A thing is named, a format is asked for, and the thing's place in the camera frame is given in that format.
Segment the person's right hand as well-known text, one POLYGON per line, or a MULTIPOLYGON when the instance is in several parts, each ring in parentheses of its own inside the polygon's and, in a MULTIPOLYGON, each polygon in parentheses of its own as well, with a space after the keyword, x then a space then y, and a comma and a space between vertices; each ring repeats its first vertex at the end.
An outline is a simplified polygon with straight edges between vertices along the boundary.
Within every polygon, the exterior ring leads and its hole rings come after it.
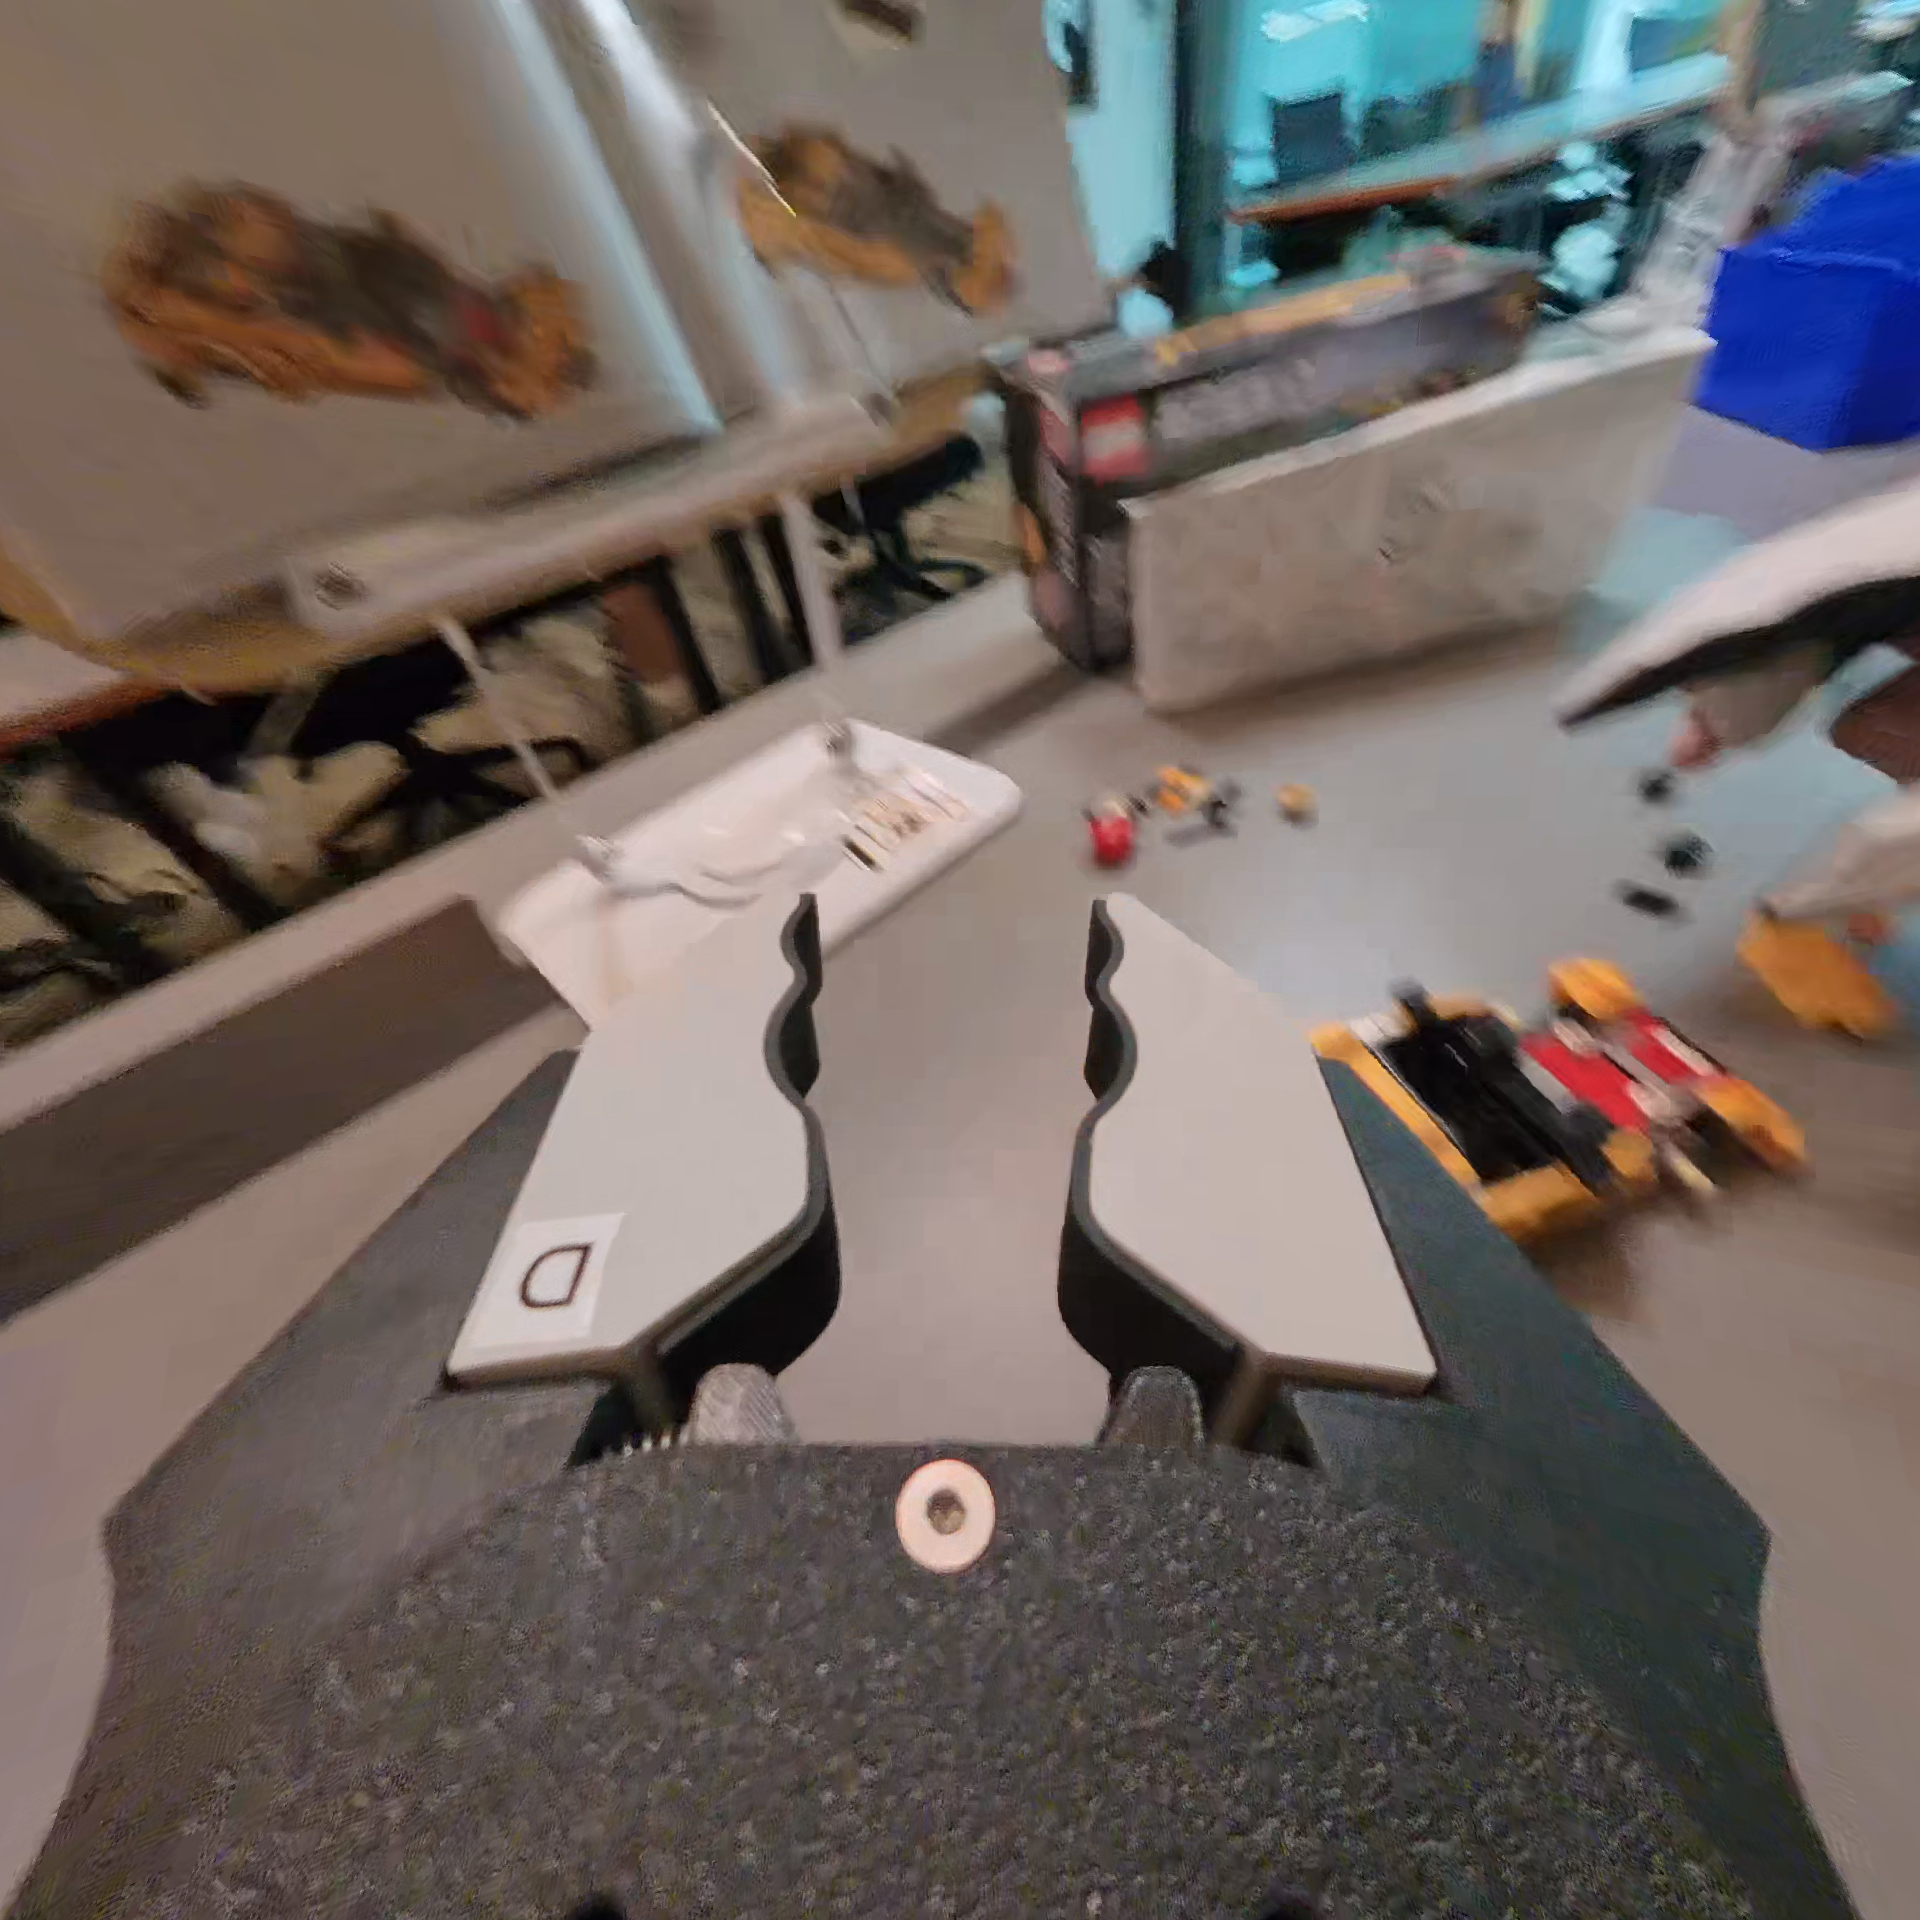
POLYGON ((1918 641, 1903 657, 1902 672, 1849 703, 1829 728, 1837 752, 1897 786, 1918 784, 1918 641))

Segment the open instruction booklet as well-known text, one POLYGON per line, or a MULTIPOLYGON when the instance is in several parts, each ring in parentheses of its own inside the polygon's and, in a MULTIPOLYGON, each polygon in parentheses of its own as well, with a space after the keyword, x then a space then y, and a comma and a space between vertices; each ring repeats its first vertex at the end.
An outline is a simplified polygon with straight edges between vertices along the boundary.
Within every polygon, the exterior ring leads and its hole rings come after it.
POLYGON ((5 556, 304 552, 1109 316, 1039 4, 5 4, 5 556))

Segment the pile of small toy bricks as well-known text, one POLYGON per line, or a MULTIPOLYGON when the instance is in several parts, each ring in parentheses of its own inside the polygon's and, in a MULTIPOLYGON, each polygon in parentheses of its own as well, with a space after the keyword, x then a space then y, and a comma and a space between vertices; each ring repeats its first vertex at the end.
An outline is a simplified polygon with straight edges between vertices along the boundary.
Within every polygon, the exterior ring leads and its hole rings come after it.
POLYGON ((1191 767, 1162 764, 1146 784, 1144 802, 1162 818, 1169 840, 1192 841, 1237 832, 1241 786, 1191 767))

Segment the yellow toy wedge piece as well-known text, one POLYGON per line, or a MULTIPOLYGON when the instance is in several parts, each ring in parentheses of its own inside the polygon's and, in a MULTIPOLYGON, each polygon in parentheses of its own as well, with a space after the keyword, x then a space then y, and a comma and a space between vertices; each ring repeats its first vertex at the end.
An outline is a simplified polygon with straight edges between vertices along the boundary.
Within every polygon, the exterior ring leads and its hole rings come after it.
POLYGON ((1887 937, 1889 923, 1879 916, 1825 928, 1753 912, 1736 960, 1802 1030, 1874 1042, 1902 1026, 1898 1007, 1871 967, 1887 937))

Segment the black toy car box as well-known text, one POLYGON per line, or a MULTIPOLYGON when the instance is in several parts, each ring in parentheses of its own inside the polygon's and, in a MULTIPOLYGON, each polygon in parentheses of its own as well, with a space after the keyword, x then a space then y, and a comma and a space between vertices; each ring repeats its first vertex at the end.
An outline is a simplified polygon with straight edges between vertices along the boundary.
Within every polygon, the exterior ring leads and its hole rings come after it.
POLYGON ((1511 370, 1541 258, 1417 247, 1151 338, 1116 329, 991 360, 1030 615, 1074 668, 1133 652, 1127 511, 1511 370))

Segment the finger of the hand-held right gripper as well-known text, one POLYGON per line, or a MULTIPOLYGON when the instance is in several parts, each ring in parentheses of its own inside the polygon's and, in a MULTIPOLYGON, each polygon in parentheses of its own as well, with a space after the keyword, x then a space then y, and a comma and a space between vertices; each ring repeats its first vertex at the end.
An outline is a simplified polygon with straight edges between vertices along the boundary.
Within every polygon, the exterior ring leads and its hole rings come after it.
POLYGON ((1740 548, 1644 614, 1561 689, 1562 729, 1674 690, 1759 682, 1773 666, 1842 666, 1916 628, 1918 484, 1861 497, 1740 548))
POLYGON ((1758 905, 1784 923, 1897 920, 1918 905, 1918 784, 1902 784, 1839 828, 1825 852, 1758 905))

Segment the blue plastic bin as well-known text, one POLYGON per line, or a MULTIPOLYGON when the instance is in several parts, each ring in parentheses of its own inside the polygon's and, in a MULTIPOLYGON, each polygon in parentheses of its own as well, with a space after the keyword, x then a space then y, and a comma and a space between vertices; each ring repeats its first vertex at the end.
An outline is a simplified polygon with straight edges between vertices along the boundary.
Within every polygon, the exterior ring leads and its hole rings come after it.
POLYGON ((1719 255, 1694 404, 1802 451, 1918 434, 1918 158, 1821 176, 1719 255))

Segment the wooden desk with black legs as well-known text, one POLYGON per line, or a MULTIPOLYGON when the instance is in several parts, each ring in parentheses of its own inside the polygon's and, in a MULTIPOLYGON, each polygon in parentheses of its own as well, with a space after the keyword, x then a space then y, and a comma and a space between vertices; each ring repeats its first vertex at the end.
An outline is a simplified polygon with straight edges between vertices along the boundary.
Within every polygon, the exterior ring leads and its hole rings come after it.
POLYGON ((1684 113, 1703 113, 1726 92, 1726 55, 1694 55, 1644 71, 1610 92, 1582 89, 1526 107, 1488 129, 1447 136, 1398 155, 1365 161, 1338 176, 1296 184, 1228 208, 1231 227, 1284 227, 1380 207, 1430 201, 1548 166, 1567 146, 1597 146, 1684 113))

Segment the black office chair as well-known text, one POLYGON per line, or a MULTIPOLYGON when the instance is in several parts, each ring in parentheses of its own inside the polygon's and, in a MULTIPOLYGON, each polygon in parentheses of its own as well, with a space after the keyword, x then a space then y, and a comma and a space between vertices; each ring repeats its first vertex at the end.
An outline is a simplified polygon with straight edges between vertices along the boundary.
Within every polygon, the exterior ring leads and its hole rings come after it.
POLYGON ((847 642, 874 639, 989 582, 989 569, 974 561, 919 552, 909 530, 913 514, 948 500, 984 468, 986 456, 970 434, 948 434, 812 500, 812 516, 830 552, 855 561, 832 587, 847 642))

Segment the clear sticker sheet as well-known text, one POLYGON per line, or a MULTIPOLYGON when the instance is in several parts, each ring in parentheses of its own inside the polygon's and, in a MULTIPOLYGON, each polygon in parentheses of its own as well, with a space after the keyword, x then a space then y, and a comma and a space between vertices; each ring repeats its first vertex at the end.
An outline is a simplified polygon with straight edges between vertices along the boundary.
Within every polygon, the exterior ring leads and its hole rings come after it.
POLYGON ((834 844, 864 874, 886 874, 902 852, 974 820, 970 804, 917 764, 860 776, 834 844))

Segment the yellow toy brick car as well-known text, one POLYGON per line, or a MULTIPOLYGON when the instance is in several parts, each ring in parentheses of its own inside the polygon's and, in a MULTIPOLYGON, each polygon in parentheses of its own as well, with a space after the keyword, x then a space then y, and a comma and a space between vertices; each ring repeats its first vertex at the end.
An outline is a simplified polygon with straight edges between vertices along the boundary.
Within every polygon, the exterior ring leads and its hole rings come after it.
POLYGON ((1549 970, 1537 1019, 1405 983, 1386 1010, 1319 1025, 1310 1044, 1354 1072, 1517 1246, 1663 1190, 1710 1198, 1734 1164, 1783 1178, 1807 1166, 1777 1102, 1591 959, 1549 970))

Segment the white printed paper bag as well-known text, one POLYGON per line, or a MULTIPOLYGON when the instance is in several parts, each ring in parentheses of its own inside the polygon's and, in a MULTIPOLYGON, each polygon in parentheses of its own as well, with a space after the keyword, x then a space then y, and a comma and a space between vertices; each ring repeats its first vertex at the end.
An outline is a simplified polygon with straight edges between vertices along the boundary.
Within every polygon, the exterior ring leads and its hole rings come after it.
POLYGON ((1554 622, 1647 505, 1710 354, 1656 327, 1133 504, 1137 700, 1200 714, 1554 622))

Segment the white book stand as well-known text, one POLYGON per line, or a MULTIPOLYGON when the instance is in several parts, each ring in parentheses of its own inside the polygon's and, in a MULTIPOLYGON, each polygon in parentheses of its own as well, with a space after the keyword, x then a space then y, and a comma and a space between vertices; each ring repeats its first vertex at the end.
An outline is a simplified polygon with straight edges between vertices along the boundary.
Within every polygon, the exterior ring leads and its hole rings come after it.
POLYGON ((596 1023, 640 978, 760 899, 814 894, 834 950, 1006 832, 1021 812, 1014 779, 977 760, 853 716, 846 644, 812 568, 807 505, 830 480, 926 451, 965 424, 960 376, 909 399, 897 416, 842 394, 780 403, 773 414, 660 466, 610 474, 510 507, 405 522, 304 552, 280 569, 296 619, 334 662, 385 641, 439 635, 503 728, 520 769, 567 834, 567 857, 498 907, 501 945, 596 1023), (622 828, 592 828, 536 764, 481 668, 476 631, 540 596, 606 586, 775 505, 801 579, 816 714, 737 767, 622 828), (974 820, 864 874, 834 844, 862 776, 917 764, 974 810, 974 820))

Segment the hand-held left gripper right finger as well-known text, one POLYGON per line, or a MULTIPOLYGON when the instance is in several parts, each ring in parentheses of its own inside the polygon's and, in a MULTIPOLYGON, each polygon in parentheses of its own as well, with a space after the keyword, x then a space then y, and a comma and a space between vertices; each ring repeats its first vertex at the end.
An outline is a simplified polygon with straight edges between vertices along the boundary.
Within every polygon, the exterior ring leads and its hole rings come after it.
POLYGON ((1092 902, 1086 996, 1057 1308, 1110 1407, 1161 1370, 1242 1449, 1296 1388, 1424 1400, 1438 1359, 1298 1019, 1136 896, 1092 902))

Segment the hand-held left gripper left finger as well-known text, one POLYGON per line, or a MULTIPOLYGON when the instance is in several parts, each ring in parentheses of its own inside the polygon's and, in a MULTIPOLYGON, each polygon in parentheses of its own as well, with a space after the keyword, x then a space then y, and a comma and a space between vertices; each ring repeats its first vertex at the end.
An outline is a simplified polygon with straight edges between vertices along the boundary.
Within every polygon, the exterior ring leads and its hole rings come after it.
POLYGON ((448 1348, 448 1391, 588 1386, 633 1433, 780 1376, 840 1303, 816 896, 765 899, 585 1033, 448 1348))

